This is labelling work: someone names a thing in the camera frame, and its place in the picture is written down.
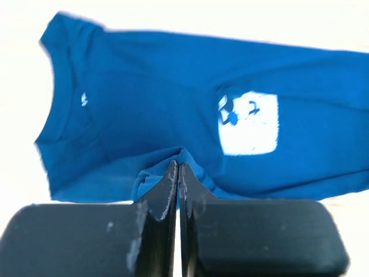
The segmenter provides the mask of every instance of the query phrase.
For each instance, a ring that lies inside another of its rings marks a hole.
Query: white surface
[[[49,202],[46,174],[32,142],[52,99],[50,62],[38,40],[59,10],[111,29],[165,29],[369,52],[366,0],[1,0],[0,230],[23,205]],[[368,200],[364,192],[324,201],[352,258],[348,276],[369,276]],[[175,276],[180,276],[178,247]]]

